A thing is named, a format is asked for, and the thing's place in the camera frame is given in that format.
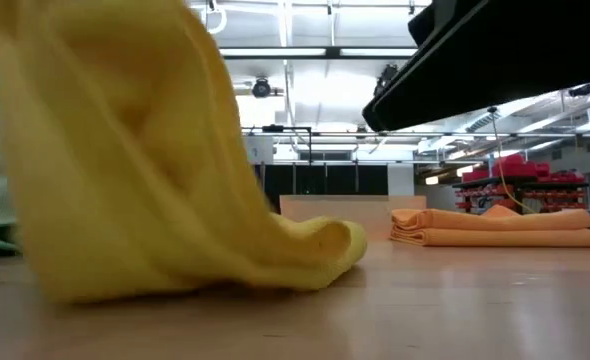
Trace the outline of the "orange microfiber towel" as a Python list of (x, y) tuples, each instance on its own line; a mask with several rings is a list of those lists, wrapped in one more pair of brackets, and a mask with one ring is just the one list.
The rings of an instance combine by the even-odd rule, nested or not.
[(390, 239), (432, 247), (590, 248), (590, 229), (477, 231), (456, 229), (393, 230)]
[(520, 215), (495, 205), (481, 215), (439, 209), (397, 209), (393, 223), (402, 230), (425, 228), (474, 231), (578, 230), (590, 227), (590, 215), (583, 209)]

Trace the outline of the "yellow microfiber towel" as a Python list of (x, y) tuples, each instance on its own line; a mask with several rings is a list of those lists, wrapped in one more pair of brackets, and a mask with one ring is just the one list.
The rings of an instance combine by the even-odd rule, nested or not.
[(184, 0), (0, 0), (0, 147), (43, 294), (328, 287), (364, 229), (274, 214), (214, 39)]

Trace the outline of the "overhead light bar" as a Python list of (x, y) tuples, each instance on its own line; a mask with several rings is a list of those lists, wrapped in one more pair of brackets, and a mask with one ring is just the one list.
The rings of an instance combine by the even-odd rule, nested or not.
[(221, 47), (220, 54), (228, 60), (408, 60), (416, 53), (408, 47)]

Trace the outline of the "shelf with red bins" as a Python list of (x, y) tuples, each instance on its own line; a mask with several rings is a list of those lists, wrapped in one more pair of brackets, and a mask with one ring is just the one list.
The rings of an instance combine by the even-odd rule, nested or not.
[(454, 186), (456, 207), (481, 214), (502, 205), (519, 214), (588, 208), (588, 183), (575, 170), (553, 172), (547, 162), (519, 154), (499, 158), (462, 175)]

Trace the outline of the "translucent orange plastic bin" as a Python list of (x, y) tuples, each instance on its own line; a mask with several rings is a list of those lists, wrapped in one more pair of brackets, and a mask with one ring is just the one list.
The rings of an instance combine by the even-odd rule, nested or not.
[(281, 214), (294, 221), (326, 216), (358, 223), (369, 240), (388, 239), (391, 212), (396, 209), (423, 210), (425, 196), (407, 195), (283, 195)]

